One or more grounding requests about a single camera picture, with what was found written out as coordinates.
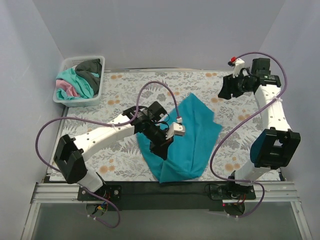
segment blue towel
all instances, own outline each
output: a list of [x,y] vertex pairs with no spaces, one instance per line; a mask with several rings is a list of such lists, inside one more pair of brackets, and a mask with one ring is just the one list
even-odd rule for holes
[[[137,134],[141,153],[160,183],[200,177],[222,129],[221,125],[214,122],[214,112],[194,94],[184,99],[178,109],[185,126],[185,135],[174,136],[168,149],[167,160],[151,153],[150,140],[142,133]],[[169,116],[170,125],[177,118],[176,110]]]
[[[56,76],[56,79],[63,79],[70,83],[81,98],[91,99],[94,96],[94,90],[92,87],[83,77],[78,76],[73,68],[69,68],[63,72],[60,72]],[[62,91],[59,91],[59,93],[57,91],[56,94],[58,99],[60,97],[64,97]]]

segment floral tablecloth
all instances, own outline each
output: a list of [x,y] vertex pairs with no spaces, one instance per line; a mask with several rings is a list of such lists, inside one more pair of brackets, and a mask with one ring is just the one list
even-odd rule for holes
[[[123,110],[135,106],[141,87],[158,80],[167,84],[180,103],[190,93],[195,94],[214,114],[214,121],[223,126],[218,142],[240,121],[258,110],[251,93],[238,98],[224,100],[218,98],[223,76],[230,72],[223,71],[126,71],[105,73],[101,102],[97,106],[71,107],[67,116],[85,118],[100,122],[109,122]],[[168,90],[160,84],[151,84],[141,95],[140,105],[149,106],[154,101],[170,112],[174,103]],[[98,126],[74,120],[66,120],[62,135],[77,136],[89,132]],[[249,121],[225,142],[213,161],[213,169],[224,177],[239,169],[249,160],[250,146],[262,131],[260,117]],[[113,142],[105,149],[92,156],[87,166],[93,167],[106,181],[156,181],[147,163],[142,157],[135,136]],[[207,166],[199,181],[218,181]],[[259,180],[279,181],[279,174],[273,170]],[[55,171],[50,173],[50,181],[64,181],[63,176]]]

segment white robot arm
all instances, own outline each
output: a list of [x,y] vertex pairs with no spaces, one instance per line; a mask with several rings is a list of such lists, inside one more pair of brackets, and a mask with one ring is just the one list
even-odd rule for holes
[[[73,138],[69,135],[60,138],[53,159],[68,184],[78,183],[91,192],[98,191],[105,182],[93,168],[87,169],[85,162],[109,144],[136,133],[143,133],[150,140],[152,153],[163,160],[167,159],[168,147],[174,141],[174,135],[185,134],[182,118],[170,127],[161,129],[157,124],[167,112],[157,101],[149,107],[139,108],[137,117],[126,125],[104,126]],[[135,110],[136,107],[131,107],[123,111],[109,124],[128,122],[133,118]]]
[[[218,97],[229,100],[244,92],[253,92],[259,109],[277,98],[281,83],[279,77],[271,75],[269,71],[270,59],[254,59],[251,73],[240,58],[234,57],[228,64],[234,66],[233,74],[223,78],[223,87]],[[281,99],[277,98],[260,115],[264,130],[251,146],[250,160],[232,173],[234,179],[251,181],[236,182],[242,186],[252,185],[271,170],[286,167],[301,140],[300,134],[293,132],[287,122]]]

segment white basket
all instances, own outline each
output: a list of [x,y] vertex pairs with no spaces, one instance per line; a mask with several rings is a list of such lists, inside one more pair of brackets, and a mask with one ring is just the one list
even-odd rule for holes
[[55,88],[53,92],[53,101],[56,103],[64,104],[67,107],[85,107],[85,106],[95,106],[100,103],[101,92],[102,92],[102,84],[104,81],[104,71],[105,71],[105,58],[103,56],[77,56],[70,57],[63,61],[60,72],[63,72],[69,68],[72,68],[74,65],[78,65],[87,60],[100,59],[100,63],[102,65],[101,70],[101,78],[100,78],[100,86],[99,92],[93,98],[88,99],[74,99],[74,100],[59,100],[57,99],[57,88]]

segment cable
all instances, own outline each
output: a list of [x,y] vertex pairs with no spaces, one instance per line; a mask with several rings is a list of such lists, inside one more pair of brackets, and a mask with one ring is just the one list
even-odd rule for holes
[[244,214],[243,211],[241,211],[240,206],[237,204],[232,204],[231,205],[233,209],[235,209],[236,211],[238,211],[239,213],[241,213],[242,215]]
[[242,202],[240,202],[239,204],[244,204],[245,203],[245,200],[246,200],[246,195],[243,196],[243,200]]
[[[130,123],[133,122],[133,121],[135,120],[135,118],[137,117],[138,112],[139,112],[139,108],[140,108],[140,107],[143,108],[143,106],[139,106],[139,100],[140,100],[140,97],[141,97],[141,94],[142,94],[143,90],[144,90],[144,89],[146,88],[146,86],[148,86],[149,84],[160,84],[160,85],[164,86],[164,87],[170,92],[170,94],[171,94],[171,96],[172,96],[172,98],[173,98],[176,115],[177,115],[177,117],[180,117],[179,109],[178,109],[178,104],[177,104],[175,95],[174,95],[174,93],[171,91],[171,89],[170,89],[166,84],[164,84],[163,82],[160,82],[160,81],[149,81],[149,82],[147,82],[147,83],[141,88],[141,90],[139,91],[138,97],[137,97],[137,99],[136,99],[135,113],[134,113],[133,117],[132,117],[129,121],[127,121],[127,122],[118,123],[118,124],[109,124],[109,123],[103,123],[103,122],[98,122],[98,121],[86,120],[86,119],[83,119],[83,118],[70,117],[70,116],[57,117],[57,118],[55,118],[55,119],[52,119],[52,120],[48,121],[46,124],[44,124],[44,125],[40,128],[40,130],[39,130],[39,132],[38,132],[38,134],[36,135],[36,138],[35,138],[35,152],[36,152],[37,156],[39,157],[39,159],[40,159],[45,165],[47,165],[48,167],[52,168],[53,170],[56,170],[57,172],[61,173],[61,171],[60,171],[58,168],[56,168],[56,167],[52,166],[50,163],[46,162],[46,161],[44,160],[44,158],[41,156],[40,152],[39,152],[39,139],[40,139],[40,135],[41,135],[41,133],[43,132],[43,130],[44,130],[48,125],[50,125],[51,123],[54,123],[54,122],[56,122],[56,121],[61,121],[61,120],[67,120],[67,119],[69,119],[69,120],[78,120],[78,121],[82,121],[82,122],[85,122],[85,123],[97,124],[97,125],[101,125],[101,126],[105,126],[105,127],[119,127],[119,126],[124,126],[124,125],[130,124]],[[89,216],[90,216],[91,218],[93,218],[94,220],[99,221],[100,223],[104,224],[105,226],[107,226],[107,227],[109,227],[109,228],[112,228],[112,229],[113,229],[113,228],[116,228],[116,227],[119,225],[119,223],[120,223],[120,211],[119,211],[119,209],[117,208],[117,206],[114,205],[114,204],[113,204],[111,201],[109,201],[108,199],[105,199],[105,198],[103,198],[103,197],[101,197],[101,196],[99,196],[99,195],[94,194],[93,192],[89,191],[87,188],[83,187],[83,189],[84,189],[87,193],[89,193],[90,195],[92,195],[92,196],[94,196],[94,197],[96,197],[96,198],[98,198],[98,199],[101,199],[101,200],[107,202],[108,204],[110,204],[112,207],[114,207],[114,209],[115,209],[116,212],[118,213],[118,222],[117,222],[116,225],[112,226],[112,225],[110,225],[109,223],[103,221],[102,219],[100,219],[100,218],[98,218],[98,217],[95,217],[95,216],[92,215],[92,214],[89,214]]]
[[241,196],[239,197],[238,201],[237,201],[237,202],[234,202],[233,204],[234,204],[234,205],[237,205],[237,204],[240,202],[240,200],[241,200]]
[[170,128],[169,124],[166,121],[156,121],[154,122],[154,124],[164,124],[166,125],[168,128]]
[[[276,62],[276,64],[279,66],[279,68],[281,69],[281,72],[283,74],[283,78],[284,78],[284,86],[283,86],[283,89],[279,92],[279,94],[276,96],[276,98],[280,98],[282,96],[282,94],[284,94],[284,92],[286,91],[287,89],[287,85],[288,85],[288,80],[287,80],[287,75],[286,75],[286,72],[283,68],[283,66],[281,65],[281,63],[275,59],[273,56],[267,54],[267,53],[264,53],[264,52],[259,52],[259,51],[251,51],[251,52],[247,52],[247,53],[244,53],[244,54],[241,54],[240,56],[238,56],[236,59],[239,59],[243,56],[246,56],[246,55],[251,55],[251,54],[260,54],[260,55],[264,55],[264,56],[267,56],[269,58],[271,58],[272,60],[274,60]],[[262,196],[261,196],[261,199],[260,201],[257,203],[257,205],[249,212],[241,215],[241,216],[233,216],[234,218],[243,218],[243,217],[246,217],[246,216],[249,216],[250,214],[252,214],[255,210],[257,210],[257,208],[261,205],[264,197],[265,197],[265,187],[260,183],[260,182],[252,182],[250,180],[243,180],[243,179],[229,179],[229,178],[226,178],[226,177],[222,177],[222,176],[219,176],[218,174],[215,173],[214,169],[213,169],[213,162],[214,162],[214,158],[219,150],[219,148],[222,146],[222,144],[231,136],[231,134],[233,134],[236,130],[238,130],[243,124],[245,124],[246,122],[248,122],[249,120],[253,119],[255,116],[257,116],[258,114],[260,114],[263,110],[267,109],[268,107],[270,107],[275,101],[277,101],[277,99],[273,99],[271,102],[269,102],[267,105],[265,105],[264,107],[262,107],[260,110],[258,110],[256,113],[252,114],[251,116],[249,116],[247,119],[243,120],[242,122],[240,122],[234,129],[232,129],[222,140],[221,142],[219,142],[219,144],[216,146],[215,150],[213,151],[213,154],[210,158],[210,163],[209,163],[209,166],[210,166],[210,170],[212,172],[212,174],[218,178],[218,179],[221,179],[221,180],[224,180],[224,181],[230,181],[230,182],[240,182],[240,183],[252,183],[252,184],[256,184],[256,185],[259,185],[261,188],[262,188]],[[214,212],[209,212],[210,214],[215,214],[215,215],[223,215],[225,216],[224,214],[219,214],[219,213],[214,213]]]
[[165,121],[165,122],[169,122],[169,121],[170,121],[170,115],[169,115],[168,113],[167,113],[166,115],[167,115],[167,117],[168,117],[168,120]]

